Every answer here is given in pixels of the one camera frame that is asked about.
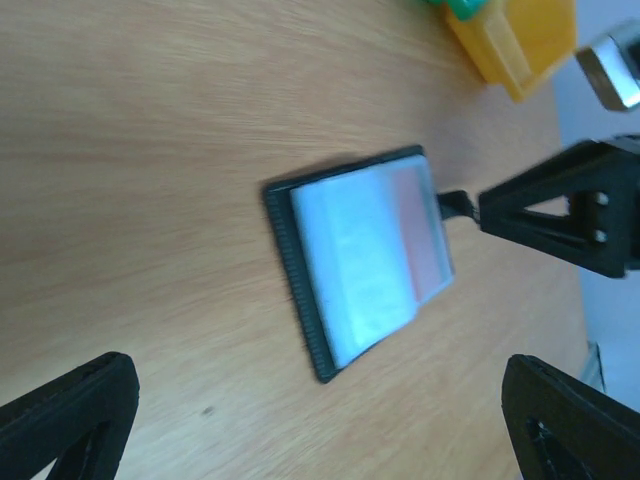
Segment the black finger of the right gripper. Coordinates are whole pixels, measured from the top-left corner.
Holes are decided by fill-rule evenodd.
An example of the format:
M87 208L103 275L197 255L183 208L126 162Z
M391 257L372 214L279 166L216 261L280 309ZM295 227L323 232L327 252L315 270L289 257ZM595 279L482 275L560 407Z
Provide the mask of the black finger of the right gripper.
M583 140L478 197L483 232L619 279L639 268L639 142Z

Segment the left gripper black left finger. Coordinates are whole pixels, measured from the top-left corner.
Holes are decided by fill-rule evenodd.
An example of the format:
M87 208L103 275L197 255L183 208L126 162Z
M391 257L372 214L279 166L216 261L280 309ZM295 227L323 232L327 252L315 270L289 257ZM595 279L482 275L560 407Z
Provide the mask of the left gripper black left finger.
M130 356L105 353L1 407L1 477L113 479L139 405Z

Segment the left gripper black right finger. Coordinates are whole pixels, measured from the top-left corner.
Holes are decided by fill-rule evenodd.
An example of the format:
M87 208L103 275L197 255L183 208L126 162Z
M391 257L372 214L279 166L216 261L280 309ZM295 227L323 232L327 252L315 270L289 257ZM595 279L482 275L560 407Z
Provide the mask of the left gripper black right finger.
M509 358L502 411L524 479L637 479L639 413L531 356Z

